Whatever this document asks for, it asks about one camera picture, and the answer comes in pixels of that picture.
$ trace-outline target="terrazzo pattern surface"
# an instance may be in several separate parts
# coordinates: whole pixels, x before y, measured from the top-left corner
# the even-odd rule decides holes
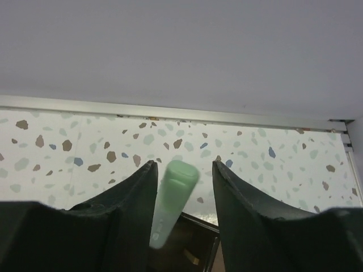
[[[217,224],[212,161],[301,209],[360,206],[339,134],[159,120],[0,110],[0,199],[69,209],[122,182],[152,159],[201,179],[184,211]]]

